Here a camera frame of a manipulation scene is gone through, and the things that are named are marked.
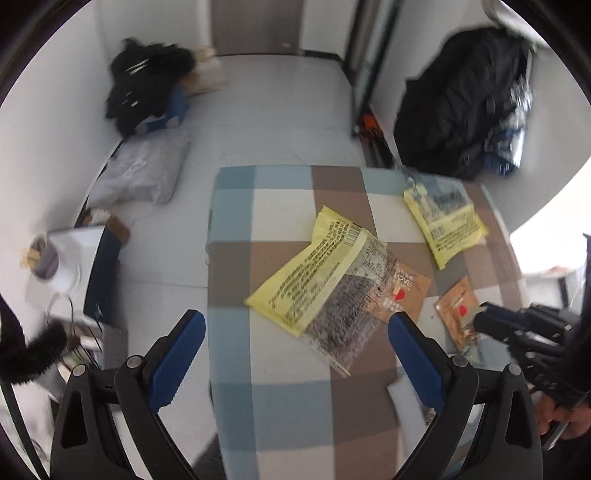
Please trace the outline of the person's right hand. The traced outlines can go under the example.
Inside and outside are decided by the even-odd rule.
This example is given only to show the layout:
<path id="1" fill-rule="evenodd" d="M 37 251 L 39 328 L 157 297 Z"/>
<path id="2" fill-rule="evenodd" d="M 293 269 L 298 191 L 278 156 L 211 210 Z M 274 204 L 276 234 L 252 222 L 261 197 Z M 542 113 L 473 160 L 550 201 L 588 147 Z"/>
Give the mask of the person's right hand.
<path id="1" fill-rule="evenodd" d="M 568 426 L 562 435 L 564 440 L 583 436 L 591 425 L 591 409 L 588 402 L 581 403 L 576 409 L 566 409 L 545 394 L 535 405 L 535 416 L 540 435 L 548 432 L 552 422 L 566 422 Z"/>

